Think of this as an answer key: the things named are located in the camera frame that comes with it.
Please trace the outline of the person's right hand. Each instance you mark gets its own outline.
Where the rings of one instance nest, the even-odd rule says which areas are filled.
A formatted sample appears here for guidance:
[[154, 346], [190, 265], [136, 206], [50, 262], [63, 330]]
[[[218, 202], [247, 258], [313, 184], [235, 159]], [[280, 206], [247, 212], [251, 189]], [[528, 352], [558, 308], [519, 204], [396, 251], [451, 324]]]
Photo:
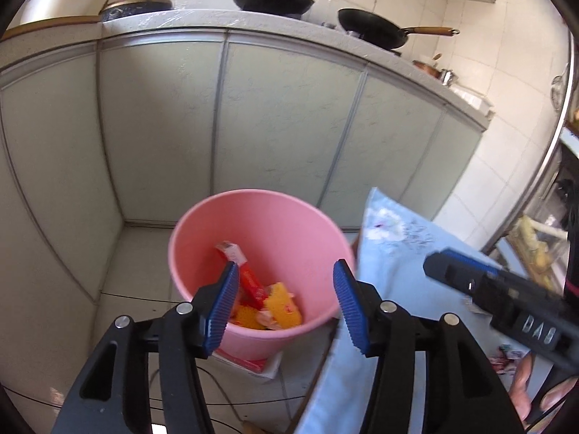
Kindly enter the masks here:
[[547, 385], [550, 385], [550, 389], [546, 390], [544, 387], [541, 387], [535, 395], [530, 395], [531, 379], [536, 366], [535, 355], [531, 352], [527, 353], [517, 365], [510, 388], [508, 389], [509, 398], [525, 428], [532, 424], [530, 415], [533, 409], [537, 409], [540, 414], [543, 414], [547, 410], [552, 409], [578, 384], [577, 376], [560, 380], [557, 385], [545, 379]]

